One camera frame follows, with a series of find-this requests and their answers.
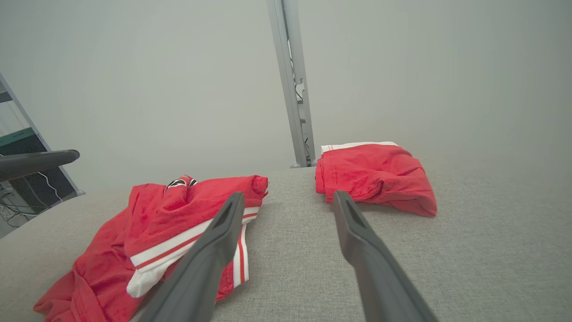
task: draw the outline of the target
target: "white cable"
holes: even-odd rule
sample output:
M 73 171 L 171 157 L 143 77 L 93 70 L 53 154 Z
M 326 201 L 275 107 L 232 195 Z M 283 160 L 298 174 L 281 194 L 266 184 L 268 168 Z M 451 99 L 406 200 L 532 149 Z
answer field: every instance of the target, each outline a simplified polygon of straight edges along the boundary
M 63 200 L 62 200 L 62 198 L 60 198 L 60 196 L 58 195 L 58 190 L 57 190 L 56 188 L 54 188 L 54 187 L 52 187 L 52 186 L 50 185 L 50 182 L 48 181 L 48 179 L 47 179 L 46 175 L 45 175 L 45 174 L 43 174 L 43 173 L 41 173 L 41 172 L 39 172 L 39 171 L 38 171 L 38 173 L 39 173 L 39 174 L 41 174 L 41 175 L 42 175 L 42 177 L 46 178 L 46 183 L 47 183 L 47 186 L 48 186 L 48 187 L 50 187 L 52 190 L 54 190 L 55 196 L 56 196 L 56 197 L 58 197 L 58 199 L 59 199 L 59 202 L 60 202 L 60 203 L 63 203 Z

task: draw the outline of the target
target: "red stripe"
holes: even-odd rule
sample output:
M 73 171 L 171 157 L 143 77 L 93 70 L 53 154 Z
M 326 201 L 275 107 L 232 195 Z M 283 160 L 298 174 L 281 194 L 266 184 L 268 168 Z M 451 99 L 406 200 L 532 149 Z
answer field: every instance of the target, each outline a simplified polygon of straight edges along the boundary
M 244 253 L 243 253 L 243 230 L 240 229 L 239 235 L 239 250 L 240 250 L 240 282 L 244 283 Z
M 258 213 L 253 213 L 253 214 L 244 215 L 244 216 L 243 216 L 243 219 L 244 219 L 244 218 L 248 218 L 248 217 L 254 217 L 254 216 L 256 216 L 256 215 L 258 215 Z
M 181 249 L 182 247 L 184 247 L 184 246 L 186 246 L 186 245 L 189 245 L 190 243 L 194 242 L 194 241 L 197 240 L 199 237 L 201 237 L 201 235 L 202 235 L 202 234 L 197 235 L 197 236 L 195 236 L 195 237 L 193 237 L 193 238 L 187 240 L 186 242 L 184 242 L 184 243 L 182 243 L 182 244 L 180 244 L 180 245 L 178 245 L 178 246 L 176 246 L 176 247 L 173 247 L 173 248 L 167 250 L 165 253 L 163 253 L 163 254 L 161 254 L 161 255 L 158 255 L 158 256 L 155 256 L 155 257 L 151 258 L 150 260 L 148 260 L 148 261 L 146 261 L 146 262 L 143 262 L 143 263 L 141 263 L 141 264 L 135 266 L 135 268 L 136 268 L 136 269 L 140 269 L 140 268 L 142 268 L 142 267 L 145 267 L 145 266 L 151 264 L 152 262 L 158 261 L 158 260 L 160 260 L 161 258 L 167 256 L 168 254 L 171 254 L 171 253 L 175 252 L 176 250 L 179 250 L 179 249 Z

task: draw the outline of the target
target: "folded red shorts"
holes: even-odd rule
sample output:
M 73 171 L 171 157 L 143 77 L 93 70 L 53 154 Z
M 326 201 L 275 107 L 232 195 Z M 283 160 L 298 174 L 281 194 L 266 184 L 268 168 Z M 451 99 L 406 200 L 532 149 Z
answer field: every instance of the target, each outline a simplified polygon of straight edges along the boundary
M 419 160 L 393 142 L 322 146 L 316 192 L 332 203 L 336 190 L 354 201 L 395 207 L 422 216 L 437 214 L 435 194 Z

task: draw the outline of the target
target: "gray couch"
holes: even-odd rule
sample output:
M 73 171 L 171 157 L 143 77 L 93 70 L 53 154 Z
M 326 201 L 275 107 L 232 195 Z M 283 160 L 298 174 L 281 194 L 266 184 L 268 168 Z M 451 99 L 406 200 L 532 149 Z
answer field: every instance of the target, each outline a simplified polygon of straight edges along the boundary
M 363 320 L 314 169 L 267 174 L 269 194 L 248 225 L 250 280 L 216 304 L 213 321 Z M 572 320 L 570 200 L 510 178 L 428 173 L 436 218 L 360 207 L 440 321 Z M 33 304 L 128 195 L 72 199 L 0 239 L 1 319 L 41 320 Z

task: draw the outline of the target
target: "white wall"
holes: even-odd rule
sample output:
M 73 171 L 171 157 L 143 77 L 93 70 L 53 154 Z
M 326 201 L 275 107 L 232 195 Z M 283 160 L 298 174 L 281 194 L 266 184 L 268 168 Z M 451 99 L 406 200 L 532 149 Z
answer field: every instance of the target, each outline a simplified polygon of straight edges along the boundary
M 391 140 L 432 168 L 570 184 L 572 2 L 307 0 L 299 10 L 317 148 Z
M 295 162 L 268 12 L 247 1 L 8 0 L 0 73 L 87 192 Z
M 0 136 L 29 128 L 30 125 L 20 113 L 14 101 L 0 103 Z

